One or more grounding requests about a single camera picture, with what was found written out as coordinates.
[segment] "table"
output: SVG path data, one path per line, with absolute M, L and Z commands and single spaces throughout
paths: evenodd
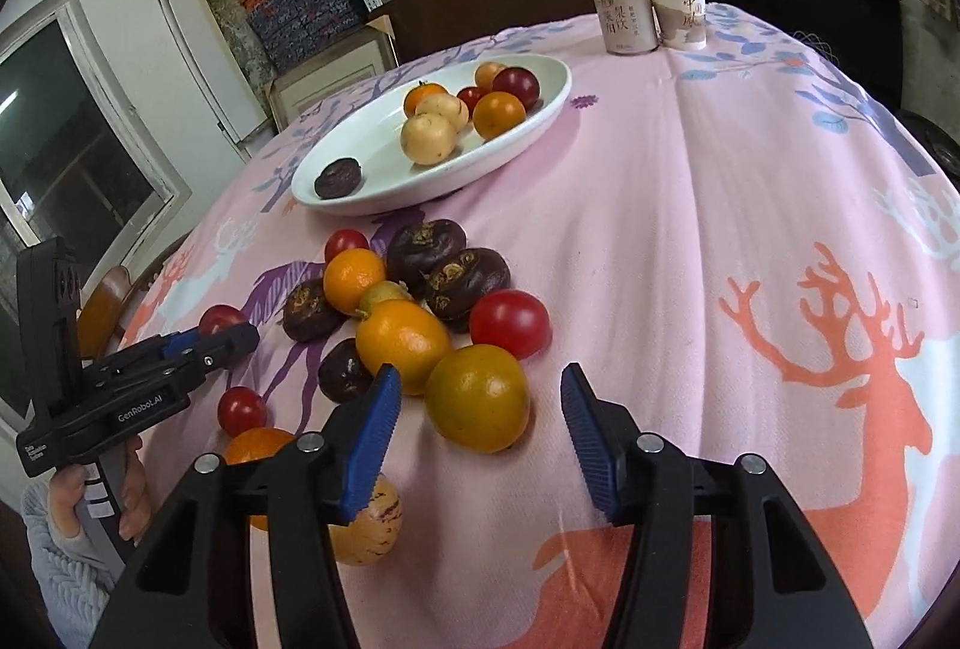
M 350 111 L 400 82 L 500 52 L 558 56 L 573 92 L 528 152 L 417 208 L 338 220 L 297 205 L 296 164 Z M 960 197 L 890 114 L 832 63 L 728 5 L 709 46 L 618 58 L 595 16 L 507 29 L 327 99 L 275 138 L 167 264 L 128 339 L 242 308 L 261 344 L 152 434 L 169 494 L 223 450 L 227 382 L 267 398 L 275 425 L 319 429 L 328 342 L 292 344 L 287 292 L 323 270 L 323 244 L 361 229 L 384 251 L 402 225 L 455 219 L 496 248 L 551 312 L 527 362 L 535 420 L 484 456 L 440 438 L 405 398 L 383 470 L 404 524 L 377 566 L 341 569 L 365 649 L 589 649 L 616 597 L 629 528 L 592 509 L 559 408 L 580 362 L 691 456 L 766 457 L 844 576 L 878 649 L 915 627 L 960 558 Z M 698 524 L 685 646 L 702 638 L 709 536 Z M 264 534 L 253 531 L 261 645 L 275 645 Z

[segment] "metal screw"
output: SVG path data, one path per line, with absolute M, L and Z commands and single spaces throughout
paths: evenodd
M 740 466 L 750 475 L 758 476 L 767 470 L 767 461 L 758 454 L 744 454 Z
M 664 450 L 664 439 L 652 432 L 645 432 L 637 438 L 637 446 L 640 447 L 640 451 L 645 451 L 647 454 L 656 454 Z
M 319 432 L 305 432 L 296 439 L 296 448 L 299 448 L 304 454 L 320 451 L 324 446 L 326 446 L 326 441 Z
M 216 454 L 200 454 L 193 464 L 193 470 L 198 473 L 212 473 L 220 466 L 220 457 Z

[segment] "white plate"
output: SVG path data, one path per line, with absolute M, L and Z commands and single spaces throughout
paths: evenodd
M 472 128 L 461 133 L 459 151 L 435 167 L 415 165 L 400 150 L 403 98 L 416 83 L 440 83 L 451 94 L 473 85 L 483 61 L 469 61 L 403 83 L 347 116 L 317 143 L 294 173 L 291 191 L 299 203 L 337 216 L 364 216 L 408 208 L 472 184 L 526 151 L 553 123 L 570 93 L 570 70 L 558 59 L 536 53 L 497 56 L 507 66 L 526 67 L 541 85 L 542 104 L 526 121 L 485 143 Z M 353 157 L 363 182 L 349 197 L 321 200 L 314 181 L 331 161 Z

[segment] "human hand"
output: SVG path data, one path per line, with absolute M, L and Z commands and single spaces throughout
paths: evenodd
M 147 494 L 147 473 L 136 455 L 143 447 L 139 435 L 127 441 L 127 475 L 124 477 L 120 502 L 124 506 L 120 515 L 120 537 L 125 540 L 141 539 L 147 531 L 152 516 L 150 495 Z M 83 499 L 85 471 L 82 465 L 70 465 L 58 470 L 50 479 L 47 505 L 50 519 L 61 536 L 66 539 L 80 534 L 77 504 Z

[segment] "can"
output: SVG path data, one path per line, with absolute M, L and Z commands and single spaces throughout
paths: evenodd
M 593 0 L 610 53 L 633 56 L 659 46 L 650 0 Z

